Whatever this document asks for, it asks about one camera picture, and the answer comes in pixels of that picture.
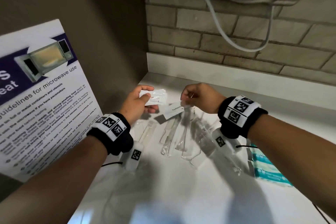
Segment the white tag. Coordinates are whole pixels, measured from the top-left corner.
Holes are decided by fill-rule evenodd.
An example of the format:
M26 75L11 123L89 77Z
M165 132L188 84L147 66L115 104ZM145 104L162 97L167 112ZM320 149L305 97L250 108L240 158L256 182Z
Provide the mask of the white tag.
M181 106L181 101L166 106L163 111L163 116L168 120L169 118L184 111L184 107Z
M147 105L166 105L167 104L167 93L164 89L160 90L141 90L139 97L142 95L149 93L150 94L150 99L149 101L145 104Z

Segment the white countertop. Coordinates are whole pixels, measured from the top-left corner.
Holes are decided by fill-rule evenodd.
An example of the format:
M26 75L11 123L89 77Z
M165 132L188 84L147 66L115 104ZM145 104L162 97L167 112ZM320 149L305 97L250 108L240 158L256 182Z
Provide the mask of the white countertop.
M179 101L184 86L191 83L194 82L153 73L140 82L165 89L169 103ZM276 118L336 143L336 127L332 122L336 111L220 86L215 88L225 96L246 95ZM280 187L246 174L237 176L218 158L207 159L195 170L181 158L180 151L174 150L170 158L163 156L159 140L165 125L157 126L135 174L127 173L118 164L101 168L69 223L128 223L134 207L141 202L161 202L185 224L326 223L295 188ZM247 162L247 151L241 152ZM109 156L106 162L113 161L117 158Z

